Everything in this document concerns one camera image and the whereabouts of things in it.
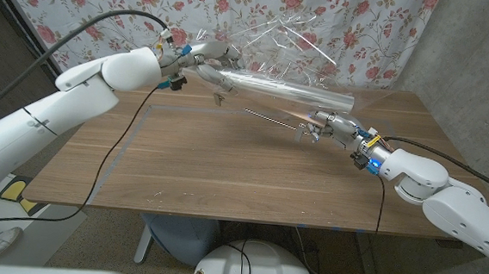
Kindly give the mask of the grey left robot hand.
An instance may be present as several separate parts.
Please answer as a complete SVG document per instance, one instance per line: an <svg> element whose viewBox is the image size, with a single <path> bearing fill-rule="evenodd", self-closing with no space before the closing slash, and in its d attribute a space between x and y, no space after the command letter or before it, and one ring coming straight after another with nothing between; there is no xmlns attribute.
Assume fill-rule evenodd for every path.
<svg viewBox="0 0 489 274"><path fill-rule="evenodd" d="M220 72L228 67L239 70L244 66L242 54L230 43L210 41L191 46L175 46L171 40L165 42L159 50L159 64L171 90L182 90L187 83L183 69L195 69L195 72L206 82L227 93L234 92L232 80Z"/></svg>

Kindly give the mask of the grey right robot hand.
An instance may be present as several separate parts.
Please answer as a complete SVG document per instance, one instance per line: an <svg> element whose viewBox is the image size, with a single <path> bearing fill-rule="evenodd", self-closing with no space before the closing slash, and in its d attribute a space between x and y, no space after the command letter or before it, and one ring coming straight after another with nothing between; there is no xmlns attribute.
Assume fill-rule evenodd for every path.
<svg viewBox="0 0 489 274"><path fill-rule="evenodd" d="M307 124L298 126L294 137L296 141L300 141L304 135L309 135L312 143L319 142L321 137L331 138L336 146L350 152L355 167L380 175L381 165L393 149L374 128L366 130L356 118L346 114L315 111L310 112L308 117Z"/></svg>

